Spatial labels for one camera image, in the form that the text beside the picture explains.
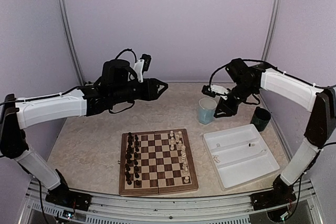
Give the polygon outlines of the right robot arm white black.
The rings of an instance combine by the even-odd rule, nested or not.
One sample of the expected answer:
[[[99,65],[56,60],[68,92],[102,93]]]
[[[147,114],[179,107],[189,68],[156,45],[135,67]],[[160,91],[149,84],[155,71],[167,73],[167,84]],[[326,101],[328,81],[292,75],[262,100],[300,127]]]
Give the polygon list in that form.
[[[328,145],[335,130],[335,86],[320,87],[280,71],[272,64],[253,59],[236,58],[214,72],[226,70],[235,87],[228,90],[212,82],[202,92],[210,97],[219,96],[215,117],[230,117],[237,114],[240,104],[247,104],[250,96],[261,90],[270,91],[293,101],[310,112],[303,141],[288,166],[275,180],[269,192],[273,205],[281,204],[289,196],[289,189],[317,159]]]

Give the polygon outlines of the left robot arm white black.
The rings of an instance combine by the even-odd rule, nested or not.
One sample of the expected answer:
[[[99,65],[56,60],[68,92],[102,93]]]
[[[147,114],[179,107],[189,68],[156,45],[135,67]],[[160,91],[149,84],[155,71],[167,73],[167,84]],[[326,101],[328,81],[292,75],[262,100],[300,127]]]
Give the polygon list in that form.
[[[58,119],[112,113],[120,103],[133,106],[136,100],[157,100],[168,84],[143,77],[149,64],[149,57],[136,61],[134,66],[126,60],[112,59],[103,64],[102,75],[93,84],[44,97],[17,99],[7,95],[1,104],[1,154],[35,176],[60,204],[69,205],[74,195],[64,177],[29,146],[24,130]]]

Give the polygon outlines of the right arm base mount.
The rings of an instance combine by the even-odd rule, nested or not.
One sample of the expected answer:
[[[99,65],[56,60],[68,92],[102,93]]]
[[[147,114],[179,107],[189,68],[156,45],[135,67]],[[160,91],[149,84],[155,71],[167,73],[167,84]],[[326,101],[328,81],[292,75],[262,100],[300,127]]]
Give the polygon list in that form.
[[[251,194],[250,199],[253,210],[261,210],[290,203],[297,198],[293,185],[288,186],[279,175],[274,180],[271,190]]]

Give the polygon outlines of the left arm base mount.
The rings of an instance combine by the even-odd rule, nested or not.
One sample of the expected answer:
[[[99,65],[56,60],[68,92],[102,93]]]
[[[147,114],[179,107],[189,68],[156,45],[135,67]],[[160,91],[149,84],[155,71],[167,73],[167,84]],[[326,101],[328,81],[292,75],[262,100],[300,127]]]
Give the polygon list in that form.
[[[90,194],[70,190],[65,183],[49,190],[46,196],[46,201],[49,203],[82,211],[88,211],[91,199]]]

